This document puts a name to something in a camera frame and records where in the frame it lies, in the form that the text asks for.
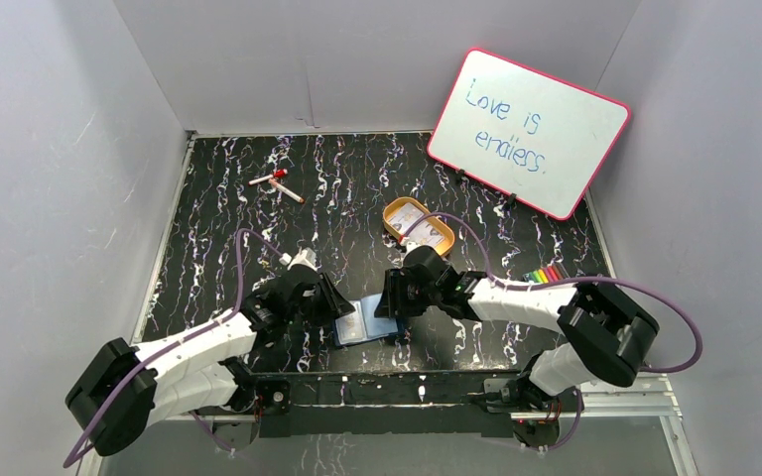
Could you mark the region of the silver credit card stack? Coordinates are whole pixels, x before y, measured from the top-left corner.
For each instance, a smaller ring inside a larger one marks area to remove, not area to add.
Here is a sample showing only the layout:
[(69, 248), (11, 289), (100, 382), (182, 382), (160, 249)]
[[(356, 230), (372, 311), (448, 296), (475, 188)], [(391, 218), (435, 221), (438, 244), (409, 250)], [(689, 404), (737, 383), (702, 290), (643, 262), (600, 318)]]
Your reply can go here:
[(412, 202), (406, 202), (394, 210), (387, 218), (387, 221), (401, 235), (404, 235), (405, 231), (412, 225), (415, 225), (407, 238), (419, 245), (430, 245), (439, 249), (445, 241), (445, 236), (442, 230), (431, 219), (425, 219), (417, 224), (416, 221), (424, 215), (426, 215), (426, 212), (417, 205)]

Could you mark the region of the blue leather card holder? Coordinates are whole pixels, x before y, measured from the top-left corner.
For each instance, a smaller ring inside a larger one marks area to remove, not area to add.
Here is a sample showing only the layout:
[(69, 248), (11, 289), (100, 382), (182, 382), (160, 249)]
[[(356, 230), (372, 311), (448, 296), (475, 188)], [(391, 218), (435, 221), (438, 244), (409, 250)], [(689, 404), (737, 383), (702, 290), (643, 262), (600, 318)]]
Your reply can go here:
[[(351, 300), (349, 303), (354, 307), (353, 312), (360, 312), (363, 315), (366, 329), (368, 332), (368, 340), (365, 342), (371, 342), (374, 340), (387, 338), (391, 336), (398, 336), (405, 332), (404, 323), (389, 317), (376, 317), (374, 315), (376, 308), (381, 301), (381, 294), (366, 296), (361, 299)], [(336, 341), (336, 332), (334, 328), (334, 343), (337, 347), (340, 346)]]

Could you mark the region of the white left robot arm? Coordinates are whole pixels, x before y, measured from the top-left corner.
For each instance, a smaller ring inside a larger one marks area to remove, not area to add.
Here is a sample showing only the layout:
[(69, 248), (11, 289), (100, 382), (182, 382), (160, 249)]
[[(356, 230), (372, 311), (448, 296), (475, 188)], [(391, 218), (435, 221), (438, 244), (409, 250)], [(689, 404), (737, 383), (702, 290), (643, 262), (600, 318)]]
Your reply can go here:
[(299, 264), (204, 324), (135, 346), (108, 341), (65, 396), (82, 429), (66, 462), (84, 448), (116, 454), (167, 417), (203, 407), (248, 411), (257, 388), (235, 372), (239, 360), (278, 342), (293, 323), (322, 326), (354, 311), (328, 275)]

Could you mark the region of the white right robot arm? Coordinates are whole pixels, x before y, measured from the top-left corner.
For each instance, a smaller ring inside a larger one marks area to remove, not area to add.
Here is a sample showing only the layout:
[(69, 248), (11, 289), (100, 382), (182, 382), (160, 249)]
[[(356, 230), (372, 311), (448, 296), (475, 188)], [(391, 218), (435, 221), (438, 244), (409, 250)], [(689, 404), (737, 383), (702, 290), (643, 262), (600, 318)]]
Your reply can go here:
[(515, 322), (565, 339), (535, 356), (502, 396), (533, 411), (586, 382), (631, 386), (660, 330), (655, 318), (604, 280), (497, 284), (481, 271), (458, 272), (434, 248), (419, 246), (402, 267), (386, 271), (374, 314), (409, 318), (432, 306), (458, 320)]

